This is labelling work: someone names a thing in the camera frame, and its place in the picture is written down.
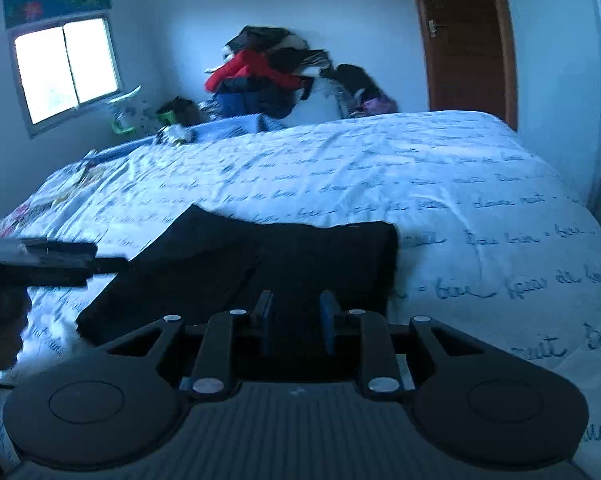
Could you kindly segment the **black pants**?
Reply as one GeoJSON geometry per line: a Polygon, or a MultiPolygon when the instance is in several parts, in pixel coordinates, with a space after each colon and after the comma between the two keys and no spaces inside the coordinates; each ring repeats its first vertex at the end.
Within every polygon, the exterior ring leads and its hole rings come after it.
{"type": "Polygon", "coordinates": [[[253,309],[268,290],[273,339],[298,342],[320,333],[322,292],[340,307],[385,313],[397,257],[386,222],[258,224],[192,206],[79,314],[77,332],[99,346],[167,314],[204,324],[253,309]]]}

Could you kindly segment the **floral patterned quilt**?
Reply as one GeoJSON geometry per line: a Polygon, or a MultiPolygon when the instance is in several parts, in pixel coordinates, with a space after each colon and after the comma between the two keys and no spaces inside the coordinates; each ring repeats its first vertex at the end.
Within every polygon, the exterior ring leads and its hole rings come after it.
{"type": "Polygon", "coordinates": [[[113,174],[126,154],[114,150],[89,153],[50,177],[20,206],[0,219],[0,238],[25,234],[49,234],[113,174]]]}

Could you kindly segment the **white bedsheet with blue script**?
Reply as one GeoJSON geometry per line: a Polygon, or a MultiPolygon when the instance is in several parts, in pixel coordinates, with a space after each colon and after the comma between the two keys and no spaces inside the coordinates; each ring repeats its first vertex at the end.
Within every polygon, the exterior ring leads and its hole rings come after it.
{"type": "Polygon", "coordinates": [[[325,122],[138,148],[56,231],[137,255],[191,205],[258,223],[385,221],[400,248],[388,313],[426,314],[562,374],[601,479],[601,227],[543,159],[476,112],[325,122]]]}

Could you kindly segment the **green plastic chair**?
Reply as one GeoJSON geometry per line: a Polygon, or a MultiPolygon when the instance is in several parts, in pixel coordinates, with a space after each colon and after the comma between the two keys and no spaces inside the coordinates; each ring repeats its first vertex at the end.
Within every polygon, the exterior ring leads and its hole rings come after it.
{"type": "Polygon", "coordinates": [[[114,110],[112,130],[118,136],[152,136],[175,121],[171,110],[157,113],[146,106],[125,105],[114,110]]]}

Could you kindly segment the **floral cushion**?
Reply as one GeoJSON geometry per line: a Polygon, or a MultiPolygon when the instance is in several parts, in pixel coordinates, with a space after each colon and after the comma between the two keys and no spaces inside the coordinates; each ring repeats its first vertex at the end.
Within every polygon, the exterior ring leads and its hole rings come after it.
{"type": "Polygon", "coordinates": [[[113,126],[120,130],[133,129],[150,114],[150,106],[144,99],[140,84],[130,91],[108,99],[106,105],[112,115],[113,126]]]}

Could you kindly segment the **light blue blanket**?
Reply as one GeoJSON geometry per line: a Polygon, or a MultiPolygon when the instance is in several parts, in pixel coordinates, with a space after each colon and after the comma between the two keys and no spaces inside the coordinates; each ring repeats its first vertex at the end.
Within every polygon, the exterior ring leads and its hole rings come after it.
{"type": "MultiPolygon", "coordinates": [[[[192,143],[205,143],[231,139],[235,136],[244,136],[244,134],[283,130],[286,126],[279,120],[265,114],[251,114],[215,120],[214,122],[204,122],[204,124],[186,128],[190,128],[195,132],[192,143]]],[[[122,143],[97,153],[89,153],[81,161],[97,165],[125,157],[138,148],[144,148],[144,146],[163,145],[156,143],[156,134],[122,143]]]]}

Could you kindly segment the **crumpled white cloth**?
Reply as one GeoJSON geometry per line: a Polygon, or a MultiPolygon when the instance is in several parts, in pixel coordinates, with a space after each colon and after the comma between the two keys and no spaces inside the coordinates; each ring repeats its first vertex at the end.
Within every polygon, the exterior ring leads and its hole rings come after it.
{"type": "Polygon", "coordinates": [[[156,143],[165,145],[190,144],[194,141],[195,132],[180,124],[161,128],[156,134],[156,143]]]}

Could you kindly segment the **purple bag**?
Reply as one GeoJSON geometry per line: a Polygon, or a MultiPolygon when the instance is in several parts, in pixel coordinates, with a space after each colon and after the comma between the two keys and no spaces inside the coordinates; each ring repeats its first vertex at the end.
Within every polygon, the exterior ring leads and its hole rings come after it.
{"type": "Polygon", "coordinates": [[[362,102],[362,110],[367,116],[396,114],[399,112],[395,100],[389,96],[379,96],[362,102]]]}

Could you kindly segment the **white pillow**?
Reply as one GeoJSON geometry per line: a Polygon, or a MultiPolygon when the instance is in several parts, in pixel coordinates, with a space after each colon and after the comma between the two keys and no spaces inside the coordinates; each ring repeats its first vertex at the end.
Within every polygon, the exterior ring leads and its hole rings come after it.
{"type": "Polygon", "coordinates": [[[282,119],[282,124],[286,127],[315,125],[341,118],[343,112],[337,99],[334,81],[315,78],[308,99],[297,99],[291,113],[282,119]]]}

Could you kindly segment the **pile of clothes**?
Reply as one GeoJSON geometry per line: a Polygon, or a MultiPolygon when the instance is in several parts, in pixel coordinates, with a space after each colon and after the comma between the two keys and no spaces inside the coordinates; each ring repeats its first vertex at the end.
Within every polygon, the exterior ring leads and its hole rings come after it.
{"type": "Polygon", "coordinates": [[[362,67],[335,65],[329,52],[310,48],[286,28],[247,25],[222,54],[223,63],[207,70],[204,89],[224,118],[265,114],[283,119],[297,99],[308,99],[315,78],[334,81],[343,118],[366,117],[362,102],[387,96],[362,67]]]}

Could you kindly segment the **brown wooden door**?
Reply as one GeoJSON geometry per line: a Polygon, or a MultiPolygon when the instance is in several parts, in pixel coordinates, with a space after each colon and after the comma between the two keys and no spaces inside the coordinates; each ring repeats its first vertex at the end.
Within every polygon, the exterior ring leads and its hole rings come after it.
{"type": "Polygon", "coordinates": [[[416,0],[431,110],[476,110],[518,126],[509,0],[416,0]],[[431,38],[427,22],[437,24],[431,38]]]}

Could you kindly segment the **window with metal frame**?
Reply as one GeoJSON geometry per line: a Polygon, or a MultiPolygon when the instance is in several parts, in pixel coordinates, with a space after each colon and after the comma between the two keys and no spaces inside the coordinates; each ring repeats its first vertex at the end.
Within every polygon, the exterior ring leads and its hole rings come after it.
{"type": "Polygon", "coordinates": [[[51,18],[9,31],[20,108],[34,138],[124,90],[110,14],[51,18]]]}

